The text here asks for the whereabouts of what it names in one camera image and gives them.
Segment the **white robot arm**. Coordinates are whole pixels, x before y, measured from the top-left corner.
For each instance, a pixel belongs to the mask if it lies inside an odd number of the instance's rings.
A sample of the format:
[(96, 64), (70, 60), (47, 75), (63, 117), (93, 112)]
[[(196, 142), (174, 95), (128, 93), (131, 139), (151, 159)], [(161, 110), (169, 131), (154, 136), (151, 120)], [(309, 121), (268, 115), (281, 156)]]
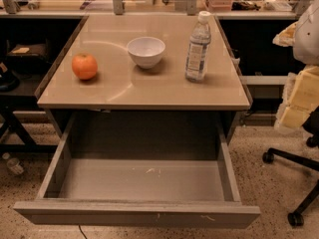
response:
[(319, 107), (319, 0), (313, 0), (299, 20), (277, 34), (273, 44), (293, 48), (293, 57), (305, 67), (289, 73), (276, 114), (279, 131), (299, 128)]

